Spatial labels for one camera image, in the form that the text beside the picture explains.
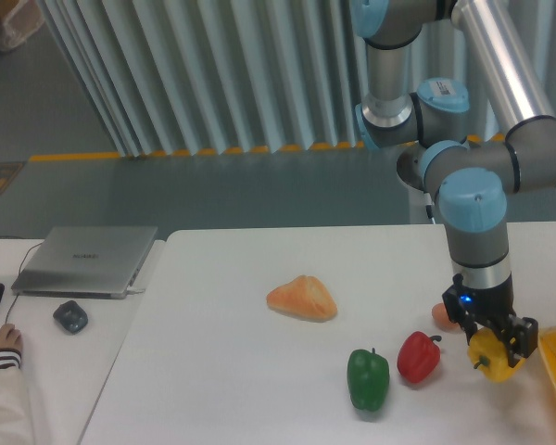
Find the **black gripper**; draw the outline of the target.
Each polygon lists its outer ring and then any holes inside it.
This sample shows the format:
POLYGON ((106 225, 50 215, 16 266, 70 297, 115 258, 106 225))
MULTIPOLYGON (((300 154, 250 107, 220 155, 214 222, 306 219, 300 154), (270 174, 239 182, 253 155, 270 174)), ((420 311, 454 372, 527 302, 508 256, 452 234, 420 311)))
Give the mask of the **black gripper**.
POLYGON ((466 286, 463 275, 456 273, 442 299, 449 319, 460 326, 468 345, 480 328, 492 330, 505 345, 511 368, 536 350, 538 321, 514 316, 511 275, 498 286, 479 289, 466 286))

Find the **striped sleeve forearm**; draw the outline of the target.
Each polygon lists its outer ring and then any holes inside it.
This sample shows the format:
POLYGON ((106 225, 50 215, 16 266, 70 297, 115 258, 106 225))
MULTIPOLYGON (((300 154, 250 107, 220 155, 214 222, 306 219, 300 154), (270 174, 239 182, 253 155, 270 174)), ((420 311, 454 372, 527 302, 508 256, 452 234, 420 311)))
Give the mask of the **striped sleeve forearm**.
POLYGON ((0 349, 0 444, 34 444, 28 390, 20 370, 21 353, 0 349))

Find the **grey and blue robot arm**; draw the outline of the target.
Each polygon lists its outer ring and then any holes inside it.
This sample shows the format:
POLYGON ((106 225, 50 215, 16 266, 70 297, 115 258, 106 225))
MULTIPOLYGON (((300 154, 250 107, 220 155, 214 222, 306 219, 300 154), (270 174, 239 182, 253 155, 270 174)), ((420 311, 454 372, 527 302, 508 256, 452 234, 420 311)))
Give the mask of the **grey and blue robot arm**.
POLYGON ((507 197, 556 187, 556 118, 500 1, 354 1, 369 87, 356 108, 368 147, 415 141, 417 172, 445 227, 453 282, 443 300, 469 341, 480 327, 510 367, 537 347, 538 325, 513 310, 507 197), (433 78, 408 89, 411 43, 427 23, 448 20, 484 72, 488 100, 505 137, 471 147, 469 96, 459 82, 433 78))

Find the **person's hand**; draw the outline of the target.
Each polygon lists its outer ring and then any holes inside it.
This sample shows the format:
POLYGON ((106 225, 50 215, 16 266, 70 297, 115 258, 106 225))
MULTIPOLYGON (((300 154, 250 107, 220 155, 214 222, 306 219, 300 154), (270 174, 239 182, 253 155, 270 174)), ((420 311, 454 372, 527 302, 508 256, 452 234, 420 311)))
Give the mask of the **person's hand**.
POLYGON ((22 334, 13 324, 3 324, 0 327, 0 350, 14 350, 19 355, 22 354, 22 334))

